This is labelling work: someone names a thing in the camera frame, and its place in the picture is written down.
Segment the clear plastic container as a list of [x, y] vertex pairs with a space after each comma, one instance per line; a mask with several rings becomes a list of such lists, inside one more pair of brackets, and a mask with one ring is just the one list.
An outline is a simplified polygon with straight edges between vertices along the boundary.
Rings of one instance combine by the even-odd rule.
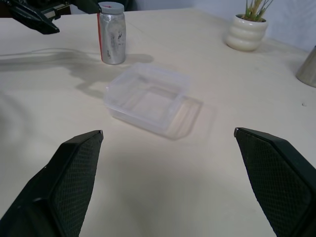
[[189, 85], [184, 74], [135, 63], [108, 84], [104, 104], [117, 119], [163, 133], [178, 113]]

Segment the white ribbed pot with plant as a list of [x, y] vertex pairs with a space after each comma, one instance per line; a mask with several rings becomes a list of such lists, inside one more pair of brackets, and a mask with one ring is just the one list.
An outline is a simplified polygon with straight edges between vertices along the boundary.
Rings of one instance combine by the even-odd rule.
[[239, 51], [255, 51], [265, 36], [268, 22], [264, 14], [273, 1], [246, 0], [245, 12], [233, 18], [225, 34], [225, 44]]

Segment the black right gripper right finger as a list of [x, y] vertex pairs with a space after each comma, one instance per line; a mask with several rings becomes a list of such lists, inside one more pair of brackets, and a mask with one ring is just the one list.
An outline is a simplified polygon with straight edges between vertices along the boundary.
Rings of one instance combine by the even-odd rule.
[[277, 237], [316, 237], [316, 168], [287, 140], [234, 130], [255, 197]]

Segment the silver can with lid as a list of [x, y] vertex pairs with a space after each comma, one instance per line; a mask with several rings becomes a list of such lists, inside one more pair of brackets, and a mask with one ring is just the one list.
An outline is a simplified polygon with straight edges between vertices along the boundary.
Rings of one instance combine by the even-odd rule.
[[123, 63], [126, 52], [125, 15], [98, 13], [97, 21], [101, 60], [109, 65]]

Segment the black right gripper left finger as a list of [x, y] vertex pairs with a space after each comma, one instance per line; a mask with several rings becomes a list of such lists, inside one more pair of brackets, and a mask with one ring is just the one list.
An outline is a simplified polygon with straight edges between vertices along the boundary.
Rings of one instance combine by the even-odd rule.
[[0, 219], [0, 237], [79, 237], [103, 138], [95, 130], [62, 143]]

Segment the grey plastic jar lid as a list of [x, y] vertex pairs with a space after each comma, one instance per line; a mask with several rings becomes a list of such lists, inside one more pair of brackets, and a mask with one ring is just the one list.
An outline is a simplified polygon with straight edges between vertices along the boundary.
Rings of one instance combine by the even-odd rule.
[[101, 8], [101, 13], [104, 14], [122, 14], [124, 5], [118, 2], [103, 1], [98, 3]]

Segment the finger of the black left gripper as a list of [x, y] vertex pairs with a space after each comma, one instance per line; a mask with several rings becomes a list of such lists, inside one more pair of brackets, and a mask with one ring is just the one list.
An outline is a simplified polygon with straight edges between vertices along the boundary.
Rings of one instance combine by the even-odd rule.
[[71, 4], [87, 14], [101, 12], [101, 8], [97, 0], [71, 0]]
[[11, 17], [24, 26], [38, 31], [43, 35], [59, 33], [60, 30], [44, 14], [37, 9], [20, 3], [17, 0], [5, 0]]

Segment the silver metal cone object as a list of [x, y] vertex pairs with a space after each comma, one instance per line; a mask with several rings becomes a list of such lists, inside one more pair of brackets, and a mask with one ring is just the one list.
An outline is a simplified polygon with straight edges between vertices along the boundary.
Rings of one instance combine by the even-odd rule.
[[316, 88], [316, 46], [309, 53], [304, 63], [298, 69], [296, 78], [300, 82]]

